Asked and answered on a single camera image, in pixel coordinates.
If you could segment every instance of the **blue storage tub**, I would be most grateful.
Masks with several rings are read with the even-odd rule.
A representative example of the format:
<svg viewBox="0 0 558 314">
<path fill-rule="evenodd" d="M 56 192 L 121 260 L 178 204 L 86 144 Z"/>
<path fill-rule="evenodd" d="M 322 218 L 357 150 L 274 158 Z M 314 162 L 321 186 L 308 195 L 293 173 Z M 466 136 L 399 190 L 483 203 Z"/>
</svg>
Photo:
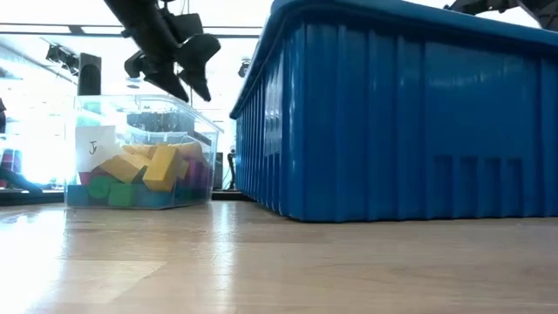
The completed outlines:
<svg viewBox="0 0 558 314">
<path fill-rule="evenodd" d="M 275 0 L 237 186 L 303 222 L 553 216 L 558 34 L 399 0 Z"/>
</svg>

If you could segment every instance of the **black speaker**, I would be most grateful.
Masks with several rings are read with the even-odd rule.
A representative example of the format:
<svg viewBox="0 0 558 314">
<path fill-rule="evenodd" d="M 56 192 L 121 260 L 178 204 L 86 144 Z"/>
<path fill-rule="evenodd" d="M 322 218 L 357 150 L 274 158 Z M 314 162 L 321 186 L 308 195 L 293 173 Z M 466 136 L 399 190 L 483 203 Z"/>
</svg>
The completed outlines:
<svg viewBox="0 0 558 314">
<path fill-rule="evenodd" d="M 97 56 L 79 54 L 78 96 L 101 94 L 101 61 Z"/>
</svg>

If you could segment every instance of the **ceiling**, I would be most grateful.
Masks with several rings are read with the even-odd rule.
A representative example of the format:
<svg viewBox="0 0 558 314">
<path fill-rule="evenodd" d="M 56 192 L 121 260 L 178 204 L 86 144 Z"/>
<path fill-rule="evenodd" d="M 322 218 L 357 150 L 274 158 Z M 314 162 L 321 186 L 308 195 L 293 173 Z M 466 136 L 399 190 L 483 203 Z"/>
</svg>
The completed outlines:
<svg viewBox="0 0 558 314">
<path fill-rule="evenodd" d="M 2 23 L 119 25 L 103 0 L 9 3 L 8 10 L 0 10 Z M 175 14 L 188 10 L 199 13 L 204 26 L 262 26 L 271 3 L 272 0 L 176 0 L 170 10 Z"/>
</svg>

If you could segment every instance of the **white paper sign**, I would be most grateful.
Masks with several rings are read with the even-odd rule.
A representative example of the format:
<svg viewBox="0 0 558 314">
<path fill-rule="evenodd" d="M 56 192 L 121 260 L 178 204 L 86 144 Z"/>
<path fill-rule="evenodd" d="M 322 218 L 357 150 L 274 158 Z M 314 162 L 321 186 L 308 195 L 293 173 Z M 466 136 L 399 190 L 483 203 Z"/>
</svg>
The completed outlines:
<svg viewBox="0 0 558 314">
<path fill-rule="evenodd" d="M 90 172 L 96 166 L 117 155 L 115 126 L 76 127 L 76 170 Z"/>
</svg>

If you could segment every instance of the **clear plastic container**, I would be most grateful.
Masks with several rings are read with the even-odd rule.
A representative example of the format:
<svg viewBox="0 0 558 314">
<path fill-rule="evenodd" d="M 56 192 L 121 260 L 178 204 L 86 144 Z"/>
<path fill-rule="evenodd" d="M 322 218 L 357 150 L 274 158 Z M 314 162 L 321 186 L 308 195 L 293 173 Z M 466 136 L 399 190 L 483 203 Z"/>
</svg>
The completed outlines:
<svg viewBox="0 0 558 314">
<path fill-rule="evenodd" d="M 211 198 L 222 130 L 160 95 L 80 96 L 66 139 L 69 207 L 163 209 Z"/>
</svg>

